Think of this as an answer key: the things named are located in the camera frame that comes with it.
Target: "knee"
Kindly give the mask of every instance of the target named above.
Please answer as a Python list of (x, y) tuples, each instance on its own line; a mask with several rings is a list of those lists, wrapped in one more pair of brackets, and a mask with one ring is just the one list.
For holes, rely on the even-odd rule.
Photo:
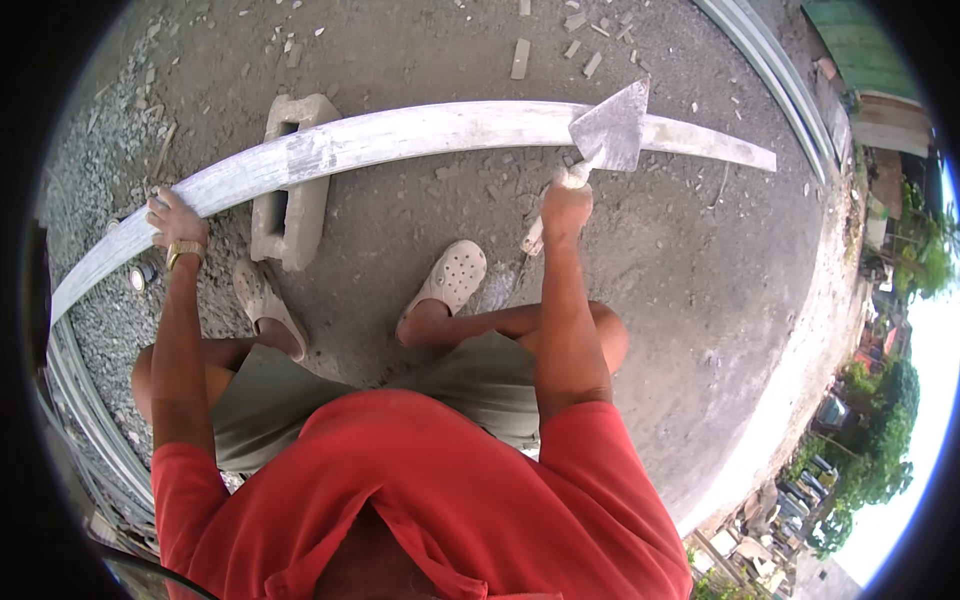
[(140, 350), (130, 373), (130, 387), (133, 392), (133, 404), (147, 422), (151, 422), (151, 363), (154, 360), (154, 345)]
[(630, 347), (630, 332), (627, 331), (627, 326), (623, 324), (619, 315), (606, 304), (591, 300), (589, 307), (604, 356), (607, 358), (610, 371), (614, 372), (627, 355)]

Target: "trowel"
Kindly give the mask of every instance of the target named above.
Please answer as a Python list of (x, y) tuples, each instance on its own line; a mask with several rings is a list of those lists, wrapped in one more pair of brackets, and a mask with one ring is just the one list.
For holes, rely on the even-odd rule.
[[(645, 77), (570, 123), (570, 137), (584, 160), (561, 173), (556, 183), (567, 189), (580, 189), (587, 185), (593, 169), (635, 171), (640, 160), (643, 117), (647, 113), (649, 97), (650, 78)], [(543, 220), (537, 217), (520, 247), (527, 254), (536, 256), (543, 249), (542, 236)]]

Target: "gold wristwatch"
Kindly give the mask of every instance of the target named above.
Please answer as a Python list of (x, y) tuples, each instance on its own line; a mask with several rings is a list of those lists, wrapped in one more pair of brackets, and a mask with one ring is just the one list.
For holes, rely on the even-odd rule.
[(200, 242), (192, 242), (186, 240), (177, 240), (171, 242), (170, 246), (167, 247), (167, 270), (173, 271), (174, 263), (177, 262), (177, 258), (181, 254), (191, 252), (200, 257), (200, 264), (204, 264), (204, 259), (206, 258), (206, 249), (200, 244)]

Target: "concrete ground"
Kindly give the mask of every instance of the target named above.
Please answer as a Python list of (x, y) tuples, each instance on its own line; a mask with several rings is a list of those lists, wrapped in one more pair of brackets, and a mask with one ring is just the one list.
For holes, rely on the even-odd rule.
[[(714, 209), (708, 206), (726, 166), (715, 160), (644, 152), (636, 173), (591, 180), (596, 206), (583, 241), (589, 293), (615, 309), (632, 336), (615, 379), (616, 404), (667, 508), (681, 520), (734, 451), (780, 363), (811, 290), (825, 219), (838, 218), (829, 212), (832, 201), (819, 200), (817, 181), (762, 81), (692, 3), (581, 0), (590, 23), (606, 16), (612, 30), (633, 12), (632, 46), (586, 26), (569, 34), (564, 18), (576, 11), (560, 0), (535, 0), (529, 17), (517, 15), (516, 2), (462, 4), (132, 3), (78, 81), (52, 150), (43, 196), (55, 282), (103, 235), (108, 219), (140, 206), (153, 185), (259, 143), (277, 94), (300, 98), (336, 87), (333, 103), (344, 116), (456, 100), (597, 103), (644, 75), (628, 61), (637, 49), (652, 71), (650, 112), (773, 150), (780, 167), (771, 174), (730, 165), (724, 202)], [(760, 5), (808, 73), (799, 2)], [(304, 44), (293, 68), (283, 52), (291, 33)], [(519, 37), (532, 50), (526, 79), (512, 81)], [(567, 60), (572, 39), (583, 47)], [(581, 71), (595, 51), (604, 60), (588, 80)], [(148, 90), (150, 69), (156, 80)], [(135, 105), (139, 87), (145, 106), (162, 105), (162, 112)], [(153, 180), (175, 121), (171, 151)], [(317, 259), (302, 273), (274, 265), (312, 337), (305, 366), (375, 386), (428, 360), (400, 348), (394, 326), (439, 252), (459, 238), (480, 244), (490, 263), (468, 310), (537, 301), (542, 259), (525, 261), (518, 244), (530, 222), (530, 195), (571, 151), (431, 156), (335, 176)], [(437, 181), (434, 171), (452, 163), (461, 175)], [(496, 199), (486, 189), (492, 182)], [(835, 196), (828, 191), (823, 198)], [(211, 223), (200, 283), (204, 333), (248, 335), (230, 274), (249, 248), (250, 206)], [(145, 256), (159, 259), (156, 251)], [(160, 281), (136, 294), (126, 277), (123, 270), (109, 276), (69, 318), (98, 391), (149, 464), (150, 432), (132, 407), (129, 373), (139, 348), (153, 341), (165, 287)]]

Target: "red t-shirt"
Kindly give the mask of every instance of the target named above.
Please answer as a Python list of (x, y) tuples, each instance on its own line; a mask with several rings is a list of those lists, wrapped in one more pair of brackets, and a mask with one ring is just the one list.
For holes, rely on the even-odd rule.
[(369, 499), (441, 598), (685, 599), (684, 547), (616, 408), (567, 408), (540, 440), (537, 462), (433, 398), (377, 390), (318, 409), (234, 495), (203, 451), (165, 444), (161, 561), (225, 600), (310, 598)]

